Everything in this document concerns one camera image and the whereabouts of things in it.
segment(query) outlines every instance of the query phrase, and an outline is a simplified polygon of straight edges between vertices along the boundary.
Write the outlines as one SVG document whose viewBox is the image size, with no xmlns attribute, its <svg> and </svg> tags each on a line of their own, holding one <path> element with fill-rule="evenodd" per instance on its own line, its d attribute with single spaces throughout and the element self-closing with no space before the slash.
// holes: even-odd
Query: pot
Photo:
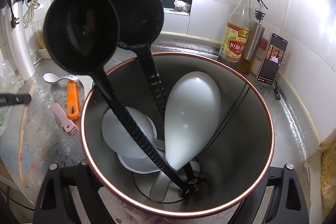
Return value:
<svg viewBox="0 0 336 224">
<path fill-rule="evenodd" d="M 224 119 L 228 123 L 209 148 L 196 157 L 201 182 L 188 198 L 173 203 L 157 203 L 141 193 L 132 172 L 121 165 L 104 141 L 101 122 L 109 108 L 96 88 L 85 101 L 81 121 L 82 146 L 90 168 L 113 194 L 148 213 L 195 218 L 236 205 L 262 181 L 273 157 L 274 126 L 265 101 L 246 78 L 215 60 L 180 52 L 153 56 L 167 95 L 183 75 L 192 71 L 207 73 L 220 89 L 220 123 Z M 127 60 L 107 74 L 119 98 L 150 117 L 158 138 L 163 140 L 161 118 L 138 60 Z"/>
</svg>

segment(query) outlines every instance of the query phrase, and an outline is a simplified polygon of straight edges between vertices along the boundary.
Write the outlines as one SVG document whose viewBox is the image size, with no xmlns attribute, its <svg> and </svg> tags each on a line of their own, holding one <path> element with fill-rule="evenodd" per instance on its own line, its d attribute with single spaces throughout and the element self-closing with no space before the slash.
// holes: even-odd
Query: gray patterned countertop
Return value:
<svg viewBox="0 0 336 224">
<path fill-rule="evenodd" d="M 215 59 L 218 49 L 200 44 L 191 44 L 186 41 L 157 40 L 152 45 L 153 52 L 186 52 L 202 55 Z M 135 57 L 131 51 L 117 49 L 112 59 L 105 65 L 105 70 L 113 68 L 125 60 Z M 73 166 L 84 159 L 80 144 L 79 129 L 73 134 L 66 134 L 50 111 L 50 104 L 57 102 L 62 107 L 66 106 L 66 81 L 56 85 L 49 85 L 43 80 L 47 72 L 57 76 L 67 73 L 59 68 L 52 60 L 42 60 L 36 65 L 36 73 L 31 79 L 25 82 L 20 93 L 34 91 L 32 102 L 25 110 L 24 106 L 15 106 L 12 109 L 10 120 L 4 134 L 0 137 L 0 157 L 14 182 L 31 202 L 35 203 L 43 178 L 52 163 L 60 166 Z M 305 138 L 290 107 L 286 97 L 282 95 L 281 100 L 276 100 L 271 87 L 260 85 L 251 76 L 247 77 L 255 85 L 263 96 L 271 112 L 275 130 L 276 144 L 271 165 L 283 167 L 286 163 L 292 163 L 298 173 L 308 208 L 310 207 L 309 175 L 304 166 L 308 158 Z M 80 106 L 84 103 L 84 91 L 78 85 Z M 80 118 L 75 122 L 79 126 Z M 113 216 L 116 223 L 124 224 L 159 224 L 159 223 L 212 223 L 225 224 L 229 221 L 235 211 L 235 207 L 220 214 L 206 218 L 192 220 L 166 219 L 148 215 L 112 195 L 105 188 L 100 189 L 100 195 Z M 263 212 L 266 211 L 270 190 L 266 195 L 255 223 L 261 222 Z M 80 201 L 78 191 L 73 189 L 73 196 L 82 223 L 90 223 L 83 205 Z"/>
</svg>

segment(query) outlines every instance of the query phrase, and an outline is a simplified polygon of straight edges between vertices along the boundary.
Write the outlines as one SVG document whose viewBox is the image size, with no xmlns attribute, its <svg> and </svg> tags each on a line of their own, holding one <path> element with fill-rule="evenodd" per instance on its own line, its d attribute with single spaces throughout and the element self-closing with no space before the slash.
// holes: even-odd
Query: orange handle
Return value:
<svg viewBox="0 0 336 224">
<path fill-rule="evenodd" d="M 79 115 L 76 83 L 68 81 L 67 92 L 67 114 L 70 119 L 75 120 Z"/>
</svg>

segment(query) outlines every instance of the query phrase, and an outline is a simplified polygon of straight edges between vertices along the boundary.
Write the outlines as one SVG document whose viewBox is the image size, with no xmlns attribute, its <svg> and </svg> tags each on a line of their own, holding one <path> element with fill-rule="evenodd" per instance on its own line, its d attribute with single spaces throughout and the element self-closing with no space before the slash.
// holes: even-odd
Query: phone screen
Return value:
<svg viewBox="0 0 336 224">
<path fill-rule="evenodd" d="M 273 84 L 281 65 L 287 43 L 288 42 L 282 37 L 276 35 L 275 33 L 272 34 L 266 58 L 257 78 L 258 82 L 268 85 Z"/>
</svg>

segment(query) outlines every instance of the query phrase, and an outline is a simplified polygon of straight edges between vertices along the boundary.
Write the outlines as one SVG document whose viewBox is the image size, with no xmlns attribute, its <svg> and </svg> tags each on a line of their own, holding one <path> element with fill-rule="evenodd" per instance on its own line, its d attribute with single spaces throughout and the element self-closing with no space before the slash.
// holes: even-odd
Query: white roll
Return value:
<svg viewBox="0 0 336 224">
<path fill-rule="evenodd" d="M 10 50 L 22 80 L 27 81 L 34 75 L 35 67 L 28 48 L 22 6 L 22 1 L 18 1 L 12 5 L 14 16 L 19 18 L 19 24 L 17 24 L 14 29 L 11 27 L 12 15 L 10 8 L 6 9 L 5 18 Z"/>
</svg>

